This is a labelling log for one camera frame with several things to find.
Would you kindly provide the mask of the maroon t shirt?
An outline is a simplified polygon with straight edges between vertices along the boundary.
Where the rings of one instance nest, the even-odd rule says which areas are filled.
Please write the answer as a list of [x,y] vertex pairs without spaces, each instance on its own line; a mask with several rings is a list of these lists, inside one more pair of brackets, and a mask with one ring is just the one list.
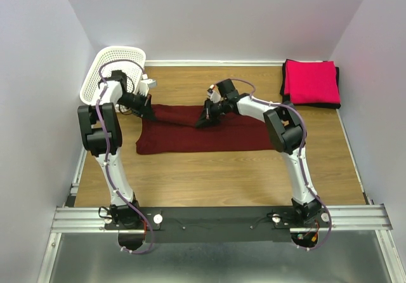
[[152,109],[156,120],[142,120],[136,142],[140,155],[273,149],[265,124],[248,116],[231,113],[215,126],[196,128],[201,106],[155,104]]

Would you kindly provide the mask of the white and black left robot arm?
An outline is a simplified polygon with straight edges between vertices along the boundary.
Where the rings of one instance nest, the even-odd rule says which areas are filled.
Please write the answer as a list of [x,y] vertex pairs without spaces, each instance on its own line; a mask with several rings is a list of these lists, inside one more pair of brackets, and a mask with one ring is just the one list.
[[110,192],[110,207],[103,218],[117,227],[144,230],[150,228],[147,217],[139,210],[139,204],[128,183],[121,160],[122,130],[115,106],[124,106],[138,117],[155,119],[149,93],[127,91],[128,76],[114,70],[108,77],[97,82],[98,96],[90,105],[77,109],[82,143],[96,159],[103,171]]

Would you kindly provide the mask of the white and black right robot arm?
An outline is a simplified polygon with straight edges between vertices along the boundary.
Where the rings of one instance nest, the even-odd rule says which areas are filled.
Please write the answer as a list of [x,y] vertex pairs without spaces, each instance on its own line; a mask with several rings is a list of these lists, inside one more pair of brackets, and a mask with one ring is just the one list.
[[292,103],[261,100],[254,96],[255,90],[239,93],[232,79],[211,85],[196,127],[217,125],[220,117],[232,112],[263,122],[272,147],[281,153],[287,166],[292,188],[292,220],[297,226],[306,227],[322,210],[322,203],[306,162],[304,120]]

